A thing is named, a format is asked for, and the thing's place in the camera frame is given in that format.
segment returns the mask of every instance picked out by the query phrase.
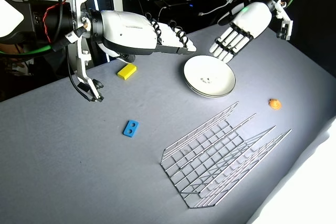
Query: dish rack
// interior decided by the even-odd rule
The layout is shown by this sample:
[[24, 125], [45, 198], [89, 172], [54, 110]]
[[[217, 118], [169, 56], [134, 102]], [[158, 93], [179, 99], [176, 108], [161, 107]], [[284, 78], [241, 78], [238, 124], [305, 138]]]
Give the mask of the dish rack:
[[227, 122], [238, 102], [168, 146], [161, 166], [190, 208], [219, 204], [238, 183], [290, 132], [260, 145], [274, 128], [244, 140]]

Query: gray table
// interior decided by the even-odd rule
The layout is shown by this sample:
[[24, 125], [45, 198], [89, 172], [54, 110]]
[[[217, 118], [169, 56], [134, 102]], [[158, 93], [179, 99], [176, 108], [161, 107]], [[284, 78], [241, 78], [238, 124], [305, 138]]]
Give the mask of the gray table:
[[[225, 28], [190, 35], [197, 54]], [[182, 55], [138, 57], [129, 80], [121, 62], [89, 71], [105, 99], [89, 103], [68, 79], [0, 104], [0, 223], [244, 223], [323, 124], [335, 115], [336, 79], [289, 43], [266, 30], [229, 65], [232, 93], [208, 99], [193, 93]], [[270, 109], [270, 98], [283, 108]], [[162, 151], [185, 133], [239, 101], [232, 124], [251, 135], [293, 132], [218, 206], [188, 209], [159, 165]], [[136, 136], [122, 135], [128, 120]]]

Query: red wire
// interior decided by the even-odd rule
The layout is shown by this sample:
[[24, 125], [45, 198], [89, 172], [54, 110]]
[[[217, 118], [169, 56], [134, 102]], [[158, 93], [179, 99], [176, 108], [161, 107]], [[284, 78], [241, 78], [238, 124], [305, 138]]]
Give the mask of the red wire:
[[46, 25], [46, 18], [47, 18], [47, 15], [48, 15], [48, 11], [50, 11], [51, 9], [55, 8], [58, 5], [60, 5], [60, 3], [57, 3], [56, 5], [53, 5], [53, 6], [49, 7], [49, 8], [47, 8], [46, 12], [44, 13], [44, 16], [43, 16], [44, 33], [46, 34], [49, 43], [51, 43], [51, 40], [50, 40], [50, 38], [48, 36], [48, 29], [47, 29], [47, 25]]

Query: yellow sponge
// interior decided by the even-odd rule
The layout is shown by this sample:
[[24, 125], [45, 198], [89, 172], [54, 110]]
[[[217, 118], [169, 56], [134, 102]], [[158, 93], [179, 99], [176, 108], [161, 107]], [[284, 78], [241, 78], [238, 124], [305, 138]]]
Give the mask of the yellow sponge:
[[127, 64], [123, 69], [121, 69], [117, 75], [121, 78], [126, 80], [129, 76], [134, 74], [134, 72], [137, 70], [136, 65], [133, 64]]

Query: white robotic hand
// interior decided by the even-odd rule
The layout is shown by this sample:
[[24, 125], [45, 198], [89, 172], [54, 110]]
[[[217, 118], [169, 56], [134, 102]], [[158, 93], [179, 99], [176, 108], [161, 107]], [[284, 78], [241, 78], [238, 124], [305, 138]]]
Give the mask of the white robotic hand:
[[[267, 0], [276, 10], [276, 17], [283, 19], [281, 31], [277, 36], [289, 40], [293, 21], [284, 10], [286, 3], [281, 0]], [[269, 25], [272, 19], [270, 7], [263, 2], [253, 2], [244, 7], [230, 23], [230, 27], [216, 38], [209, 52], [218, 59], [228, 63], [252, 39], [257, 38]]]
[[252, 39], [269, 25], [272, 14], [266, 4], [254, 2], [243, 8], [230, 23], [230, 27], [210, 47], [214, 57], [229, 62]]

